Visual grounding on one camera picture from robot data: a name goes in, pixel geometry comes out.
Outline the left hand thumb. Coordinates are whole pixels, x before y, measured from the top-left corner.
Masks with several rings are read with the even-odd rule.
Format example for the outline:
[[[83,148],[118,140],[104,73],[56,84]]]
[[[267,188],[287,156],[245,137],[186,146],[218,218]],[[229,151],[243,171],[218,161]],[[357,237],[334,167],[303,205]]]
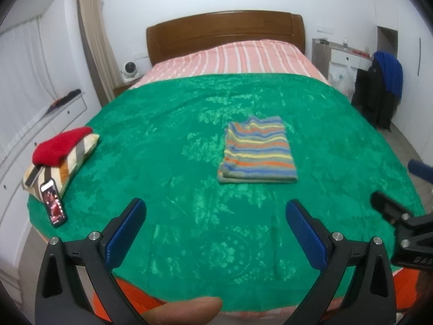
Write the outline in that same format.
[[[219,297],[203,296],[188,301],[163,304],[142,314],[148,324],[208,324],[220,312],[222,300]]]

